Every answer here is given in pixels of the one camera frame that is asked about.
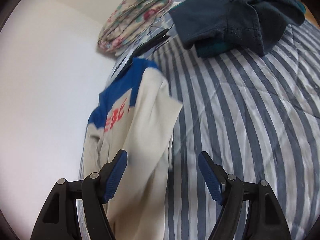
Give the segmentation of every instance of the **blue and white stripes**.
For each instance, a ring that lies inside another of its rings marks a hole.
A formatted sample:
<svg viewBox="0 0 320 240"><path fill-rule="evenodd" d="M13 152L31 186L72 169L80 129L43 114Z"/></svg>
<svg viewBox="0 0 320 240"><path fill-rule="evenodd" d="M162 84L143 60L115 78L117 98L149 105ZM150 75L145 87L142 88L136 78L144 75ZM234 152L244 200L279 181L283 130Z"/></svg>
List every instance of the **blue and white stripes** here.
<svg viewBox="0 0 320 240"><path fill-rule="evenodd" d="M197 168L201 151L240 179L266 179L292 239L310 230L320 213L319 52L320 32L306 21L289 26L262 58L239 48L202 60L178 36L149 57L183 102L173 133L165 239L205 240L219 215ZM245 217L244 204L235 239Z"/></svg>

